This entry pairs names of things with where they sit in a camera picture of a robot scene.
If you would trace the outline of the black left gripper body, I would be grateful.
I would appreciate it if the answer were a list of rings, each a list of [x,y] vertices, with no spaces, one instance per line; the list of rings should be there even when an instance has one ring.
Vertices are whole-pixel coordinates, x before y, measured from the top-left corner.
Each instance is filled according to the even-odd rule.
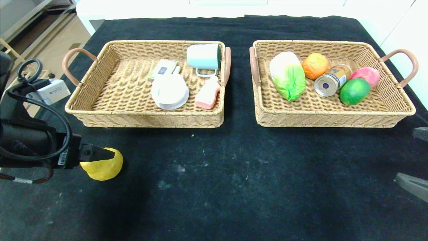
[[[42,129],[20,127],[20,142],[29,151],[20,151],[25,156],[44,156],[58,151],[66,139],[66,133],[58,131],[56,128],[45,125]],[[25,161],[24,167],[43,167],[51,164],[53,168],[71,169],[78,165],[77,157],[81,137],[73,134],[67,149],[61,154],[49,160]]]

